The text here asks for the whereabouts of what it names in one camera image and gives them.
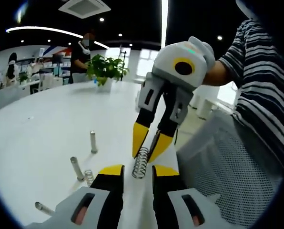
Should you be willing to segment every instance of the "mesh chair back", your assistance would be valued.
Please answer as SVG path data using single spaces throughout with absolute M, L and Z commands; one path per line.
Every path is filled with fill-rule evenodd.
M 177 152 L 189 188 L 220 196 L 216 204 L 229 223 L 251 226 L 265 211 L 283 168 L 258 137 L 219 110 Z

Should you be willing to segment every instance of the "person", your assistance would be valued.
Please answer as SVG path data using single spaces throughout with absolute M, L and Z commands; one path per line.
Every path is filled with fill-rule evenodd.
M 73 44 L 71 54 L 71 76 L 69 83 L 83 82 L 86 80 L 87 65 L 90 60 L 90 48 L 94 44 L 95 33 L 91 32 L 84 35 L 81 41 Z
M 208 71 L 203 84 L 240 87 L 233 118 L 249 128 L 284 163 L 284 58 L 273 38 L 241 0 L 238 7 L 249 18 L 237 29 L 225 55 Z
M 8 68 L 5 72 L 3 78 L 3 85 L 6 87 L 13 86 L 17 84 L 17 79 L 19 77 L 19 68 L 16 64 L 17 61 L 17 54 L 13 52 L 9 57 Z

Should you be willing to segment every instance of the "ceiling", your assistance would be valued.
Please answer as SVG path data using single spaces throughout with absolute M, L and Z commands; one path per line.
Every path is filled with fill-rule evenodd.
M 61 12 L 61 0 L 29 0 L 21 23 L 15 12 L 24 1 L 0 1 L 0 50 L 30 44 L 68 46 L 79 38 L 51 31 L 21 30 L 6 33 L 17 26 L 43 26 L 83 35 L 96 31 L 96 41 L 109 47 L 133 44 L 134 49 L 160 49 L 161 0 L 103 0 L 111 11 L 80 19 Z M 233 41 L 236 28 L 245 19 L 234 0 L 169 0 L 166 43 L 188 40 L 196 36 L 212 45 L 216 57 L 221 56 Z

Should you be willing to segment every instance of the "spring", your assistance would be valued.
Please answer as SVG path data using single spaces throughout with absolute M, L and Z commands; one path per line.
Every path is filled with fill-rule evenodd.
M 87 181 L 87 185 L 88 187 L 90 187 L 94 181 L 93 172 L 90 169 L 88 169 L 84 171 L 84 174 Z
M 39 211 L 41 211 L 41 212 L 43 212 L 43 213 L 45 213 L 45 214 L 47 214 L 47 215 L 49 215 L 49 216 L 52 216 L 52 215 L 54 214 L 54 211 L 53 211 L 53 210 L 51 210 L 51 209 L 48 208 L 47 206 L 41 204 L 40 202 L 35 202 L 35 207 L 36 207 Z
M 148 148 L 141 147 L 132 171 L 132 176 L 134 178 L 142 179 L 143 177 L 145 177 L 148 162 L 148 153 Z

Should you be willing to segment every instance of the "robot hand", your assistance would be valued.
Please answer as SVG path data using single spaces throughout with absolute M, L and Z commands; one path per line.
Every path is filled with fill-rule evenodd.
M 203 52 L 203 57 L 207 62 L 208 70 L 212 69 L 215 65 L 215 57 L 212 47 L 208 43 L 202 42 L 196 37 L 190 37 L 189 42 L 197 46 L 197 48 Z
M 184 121 L 193 91 L 199 87 L 215 64 L 213 49 L 191 37 L 188 42 L 171 44 L 161 49 L 152 72 L 147 73 L 140 91 L 139 116 L 133 127 L 132 156 L 136 158 L 154 120 L 161 95 L 166 110 L 152 142 L 148 162 L 154 161 L 171 144 L 179 125 Z

